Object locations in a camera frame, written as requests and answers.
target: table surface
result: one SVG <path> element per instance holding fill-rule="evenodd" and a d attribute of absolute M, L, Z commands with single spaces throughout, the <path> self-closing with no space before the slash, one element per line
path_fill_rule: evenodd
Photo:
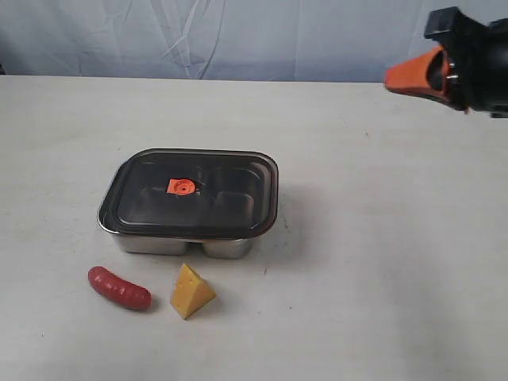
<path fill-rule="evenodd" d="M 507 121 L 379 84 L 9 76 L 0 116 L 3 379 L 506 379 Z M 97 208 L 151 147 L 272 156 L 275 226 L 241 260 L 122 252 Z M 218 294 L 189 321 L 183 261 Z"/>

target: container lid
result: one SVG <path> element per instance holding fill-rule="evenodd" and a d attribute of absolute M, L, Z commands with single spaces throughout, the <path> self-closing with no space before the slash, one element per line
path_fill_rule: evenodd
<path fill-rule="evenodd" d="M 233 240 L 271 228 L 277 195 L 277 166 L 263 154 L 149 149 L 121 166 L 102 208 L 118 233 Z"/>

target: cheese wedge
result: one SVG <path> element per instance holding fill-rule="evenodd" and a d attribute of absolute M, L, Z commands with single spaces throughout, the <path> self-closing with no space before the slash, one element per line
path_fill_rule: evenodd
<path fill-rule="evenodd" d="M 187 319 L 215 296 L 212 287 L 196 271 L 183 264 L 170 303 L 183 319 Z"/>

